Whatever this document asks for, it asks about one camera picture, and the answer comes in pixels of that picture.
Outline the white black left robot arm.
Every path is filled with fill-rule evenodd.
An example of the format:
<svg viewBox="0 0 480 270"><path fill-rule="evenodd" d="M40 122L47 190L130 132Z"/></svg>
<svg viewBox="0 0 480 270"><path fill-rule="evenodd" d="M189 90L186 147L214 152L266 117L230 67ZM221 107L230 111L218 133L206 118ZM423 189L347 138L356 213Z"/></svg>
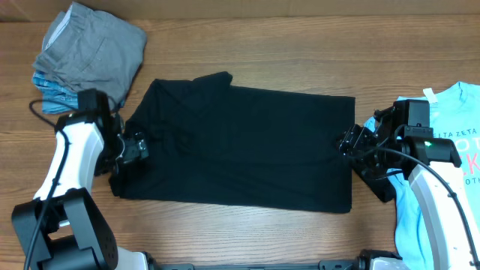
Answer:
<svg viewBox="0 0 480 270"><path fill-rule="evenodd" d="M119 247L92 199L96 176L148 157L142 133L124 135L102 91L79 92L78 107L53 124L55 154L32 201L16 205L11 220L25 269L156 269L146 252Z"/></svg>

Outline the black t-shirt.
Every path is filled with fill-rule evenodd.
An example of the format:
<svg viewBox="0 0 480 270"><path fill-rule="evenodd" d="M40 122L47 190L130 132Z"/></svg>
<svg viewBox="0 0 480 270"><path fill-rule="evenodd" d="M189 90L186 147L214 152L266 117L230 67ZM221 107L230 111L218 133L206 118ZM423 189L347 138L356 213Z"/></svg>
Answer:
<svg viewBox="0 0 480 270"><path fill-rule="evenodd" d="M227 72L156 79L127 120L144 160L109 183L130 200L347 213L352 171L335 142L355 121L353 97L232 85Z"/></svg>

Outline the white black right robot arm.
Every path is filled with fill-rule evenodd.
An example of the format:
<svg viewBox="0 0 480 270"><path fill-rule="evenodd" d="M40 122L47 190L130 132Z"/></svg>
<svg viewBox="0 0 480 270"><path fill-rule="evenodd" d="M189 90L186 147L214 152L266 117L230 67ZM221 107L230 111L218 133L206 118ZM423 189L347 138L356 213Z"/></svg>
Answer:
<svg viewBox="0 0 480 270"><path fill-rule="evenodd" d="M357 124L337 139L337 148L364 180L402 172L421 212L436 269L478 269L479 232L461 187L461 158L450 139L434 137L430 104L399 100L377 110L376 130Z"/></svg>

